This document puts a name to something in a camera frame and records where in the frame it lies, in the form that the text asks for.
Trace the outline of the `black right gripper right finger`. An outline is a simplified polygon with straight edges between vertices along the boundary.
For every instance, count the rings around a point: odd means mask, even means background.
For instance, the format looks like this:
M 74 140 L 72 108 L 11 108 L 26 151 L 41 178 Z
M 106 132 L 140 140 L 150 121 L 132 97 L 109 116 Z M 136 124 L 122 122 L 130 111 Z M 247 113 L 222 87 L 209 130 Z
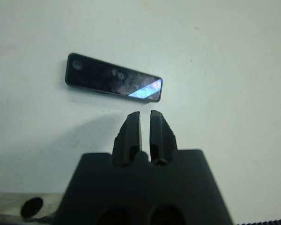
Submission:
M 156 166 L 166 166 L 172 160 L 174 151 L 177 151 L 176 137 L 163 114 L 151 110 L 149 147 L 151 162 Z

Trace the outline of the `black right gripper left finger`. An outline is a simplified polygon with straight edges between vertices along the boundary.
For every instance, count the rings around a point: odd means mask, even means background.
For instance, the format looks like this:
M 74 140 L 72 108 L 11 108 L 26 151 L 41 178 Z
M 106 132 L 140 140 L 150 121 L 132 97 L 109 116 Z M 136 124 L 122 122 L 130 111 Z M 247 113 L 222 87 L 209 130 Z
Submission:
M 129 114 L 114 140 L 112 163 L 116 167 L 129 166 L 141 151 L 140 112 Z

